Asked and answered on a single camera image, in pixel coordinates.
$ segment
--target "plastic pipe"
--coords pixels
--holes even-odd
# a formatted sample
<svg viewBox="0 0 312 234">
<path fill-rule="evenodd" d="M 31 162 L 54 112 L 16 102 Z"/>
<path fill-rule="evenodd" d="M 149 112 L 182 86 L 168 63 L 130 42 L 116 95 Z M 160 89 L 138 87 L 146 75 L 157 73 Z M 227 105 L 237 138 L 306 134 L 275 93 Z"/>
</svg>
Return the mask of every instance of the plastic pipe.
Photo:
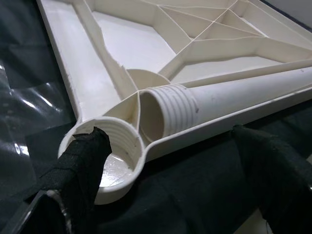
<svg viewBox="0 0 312 234">
<path fill-rule="evenodd" d="M 195 88 L 148 88 L 140 93 L 140 127 L 155 141 L 311 84 L 312 72 L 294 70 Z"/>
</svg>

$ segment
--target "white plastic surface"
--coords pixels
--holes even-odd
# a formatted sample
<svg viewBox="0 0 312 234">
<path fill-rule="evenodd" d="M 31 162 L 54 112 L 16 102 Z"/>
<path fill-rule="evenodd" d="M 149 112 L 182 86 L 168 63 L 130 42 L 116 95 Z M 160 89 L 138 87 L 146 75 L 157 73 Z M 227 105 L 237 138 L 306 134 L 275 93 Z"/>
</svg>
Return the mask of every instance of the white plastic surface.
<svg viewBox="0 0 312 234">
<path fill-rule="evenodd" d="M 258 0 L 38 4 L 78 119 L 59 156 L 93 126 L 111 138 L 97 204 L 147 160 L 312 98 L 312 34 Z"/>
</svg>

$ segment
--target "black fabric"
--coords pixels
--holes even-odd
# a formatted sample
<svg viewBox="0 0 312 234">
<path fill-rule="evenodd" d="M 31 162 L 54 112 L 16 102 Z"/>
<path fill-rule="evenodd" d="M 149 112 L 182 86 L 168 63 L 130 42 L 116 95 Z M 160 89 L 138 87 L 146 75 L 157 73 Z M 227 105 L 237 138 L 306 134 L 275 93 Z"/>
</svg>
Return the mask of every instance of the black fabric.
<svg viewBox="0 0 312 234">
<path fill-rule="evenodd" d="M 248 184 L 272 231 L 310 233 L 312 165 L 274 135 L 236 126 L 233 137 Z"/>
<path fill-rule="evenodd" d="M 99 128 L 90 134 L 75 135 L 54 167 L 40 176 L 38 183 L 0 202 L 0 230 L 25 200 L 39 190 L 60 194 L 75 233 L 84 233 L 103 174 L 107 156 L 112 152 L 108 136 Z"/>
</svg>

